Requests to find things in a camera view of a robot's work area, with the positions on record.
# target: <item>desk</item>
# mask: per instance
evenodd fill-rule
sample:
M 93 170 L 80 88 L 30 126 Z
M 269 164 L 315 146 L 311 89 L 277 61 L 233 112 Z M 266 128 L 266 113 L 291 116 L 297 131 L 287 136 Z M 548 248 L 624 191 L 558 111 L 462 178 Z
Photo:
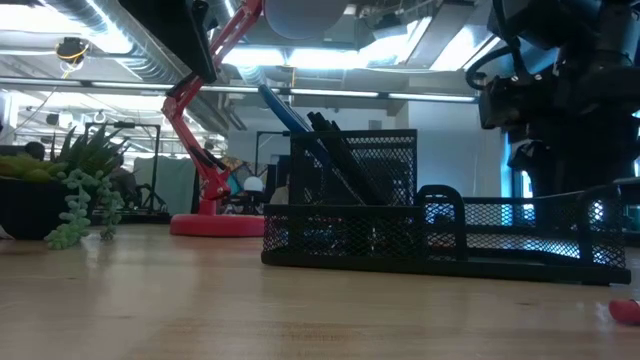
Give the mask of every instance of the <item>desk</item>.
M 0 243 L 0 359 L 637 359 L 590 287 L 267 267 L 260 239 L 119 227 L 82 247 Z

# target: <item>black mesh pen holder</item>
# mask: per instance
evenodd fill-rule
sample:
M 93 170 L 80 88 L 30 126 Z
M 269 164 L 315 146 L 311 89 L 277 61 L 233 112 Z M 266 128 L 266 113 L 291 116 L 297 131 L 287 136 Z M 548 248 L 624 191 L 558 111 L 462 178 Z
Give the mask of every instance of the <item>black mesh pen holder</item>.
M 269 265 L 629 283 L 616 187 L 536 199 L 426 186 L 416 206 L 271 205 Z
M 416 130 L 291 134 L 292 205 L 412 206 Z
M 455 190 L 442 193 L 442 188 L 434 186 L 420 194 L 424 199 L 446 200 L 438 207 L 446 209 L 446 220 L 423 206 L 268 205 L 263 260 L 274 264 L 289 256 L 294 260 L 319 256 L 338 263 L 340 259 L 464 260 L 464 204 Z M 450 248 L 451 253 L 432 254 L 438 247 Z M 284 257 L 273 262 L 270 255 Z
M 616 186 L 534 199 L 464 200 L 469 256 L 626 272 Z

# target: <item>red desk lamp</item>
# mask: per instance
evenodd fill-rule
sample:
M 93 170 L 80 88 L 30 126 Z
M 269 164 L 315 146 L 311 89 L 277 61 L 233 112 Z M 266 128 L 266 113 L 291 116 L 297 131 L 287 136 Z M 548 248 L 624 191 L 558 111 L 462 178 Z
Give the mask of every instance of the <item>red desk lamp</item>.
M 258 21 L 262 0 L 247 0 L 229 20 L 220 36 L 209 46 L 214 68 L 237 44 L 238 40 Z M 229 169 L 209 152 L 202 149 L 183 120 L 186 106 L 204 84 L 191 73 L 167 93 L 162 112 L 169 119 L 180 141 L 195 163 L 198 174 L 205 181 L 205 190 L 198 214 L 175 215 L 171 219 L 172 235 L 208 237 L 261 237 L 264 235 L 262 216 L 216 215 L 217 200 L 230 194 L 227 179 Z

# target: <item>exposed pipe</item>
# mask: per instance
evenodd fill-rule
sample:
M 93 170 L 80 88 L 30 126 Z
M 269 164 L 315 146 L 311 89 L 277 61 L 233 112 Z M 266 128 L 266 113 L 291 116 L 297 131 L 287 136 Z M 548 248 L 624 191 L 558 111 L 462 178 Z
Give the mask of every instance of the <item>exposed pipe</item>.
M 166 52 L 118 4 L 117 0 L 40 0 L 40 2 L 69 19 L 85 25 L 92 33 L 92 42 L 103 51 L 113 53 L 115 52 L 113 48 L 118 47 L 125 53 L 121 55 L 127 55 L 128 58 L 116 61 L 144 82 L 174 84 L 188 72 L 186 68 L 181 69 L 167 56 Z M 201 96 L 194 99 L 189 105 L 189 110 L 205 129 L 219 133 L 227 132 L 227 121 L 218 109 L 210 106 Z

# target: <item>ceiling light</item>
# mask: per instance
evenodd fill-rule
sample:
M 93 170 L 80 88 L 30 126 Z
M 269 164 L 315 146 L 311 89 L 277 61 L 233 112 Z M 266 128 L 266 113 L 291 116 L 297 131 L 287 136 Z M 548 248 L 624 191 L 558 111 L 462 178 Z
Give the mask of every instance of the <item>ceiling light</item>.
M 415 23 L 415 21 L 407 25 L 407 29 L 409 30 L 409 34 L 411 35 L 409 36 L 409 40 L 407 40 L 402 50 L 398 52 L 398 56 L 396 57 L 396 65 L 406 62 L 407 59 L 409 59 L 409 57 L 411 56 L 411 54 L 413 54 L 413 51 L 416 49 L 416 46 L 418 46 L 420 39 L 422 39 L 422 37 L 424 36 L 424 33 L 429 28 L 429 24 L 431 24 L 431 20 L 432 20 L 431 16 L 423 18 L 422 20 L 420 20 L 420 22 L 416 24 L 417 26 L 412 26 L 413 31 L 410 30 L 410 26 L 413 23 Z
M 343 97 L 378 97 L 373 91 L 342 91 L 342 90 L 315 90 L 315 89 L 291 89 L 292 95 L 320 95 L 320 96 L 343 96 Z
M 125 82 L 117 82 L 117 81 L 93 81 L 91 82 L 91 84 L 93 86 L 103 87 L 103 88 L 147 90 L 147 91 L 170 90 L 173 87 L 173 85 L 168 85 L 168 84 L 125 83 Z
M 230 94 L 257 94 L 255 86 L 203 86 L 202 90 L 211 92 L 223 92 Z
M 373 36 L 376 39 L 384 39 L 392 36 L 406 35 L 407 27 L 395 13 L 387 13 L 373 26 Z
M 284 65 L 284 56 L 278 49 L 234 48 L 222 63 L 235 66 L 281 66 Z
M 356 12 L 358 10 L 358 6 L 354 5 L 354 4 L 349 4 L 347 5 L 347 7 L 344 9 L 344 15 L 355 15 Z
M 487 39 L 487 41 L 485 42 L 486 45 L 482 46 L 480 51 L 473 55 L 473 57 L 469 61 L 467 61 L 466 64 L 464 64 L 462 69 L 464 69 L 465 71 L 468 70 L 471 65 L 475 64 L 476 61 L 480 60 L 481 57 L 487 55 L 491 50 L 493 50 L 493 48 L 495 48 L 498 43 L 500 43 L 500 41 L 502 41 L 502 39 L 497 36 L 492 36 Z
M 224 0 L 224 6 L 227 8 L 227 13 L 229 17 L 232 18 L 236 14 L 236 10 L 231 6 L 231 1 L 233 0 Z
M 436 95 L 436 94 L 408 94 L 408 93 L 390 93 L 389 99 L 394 100 L 417 100 L 417 101 L 436 101 L 436 102 L 458 102 L 472 103 L 476 101 L 473 96 L 456 96 L 456 95 Z
M 491 33 L 480 25 L 465 25 L 442 50 L 429 70 L 456 71 L 485 44 Z
M 394 35 L 374 41 L 358 52 L 363 64 L 389 59 L 388 65 L 395 62 L 396 54 L 402 51 L 409 35 Z
M 0 30 L 81 34 L 82 26 L 43 6 L 3 4 L 0 5 Z
M 296 49 L 287 63 L 301 69 L 354 69 L 363 68 L 363 63 L 355 50 Z
M 2 80 L 6 83 L 13 85 L 42 85 L 46 83 L 46 86 L 73 86 L 82 87 L 82 83 L 78 80 L 59 80 L 53 78 L 34 79 L 34 78 L 20 78 L 20 77 L 2 77 Z

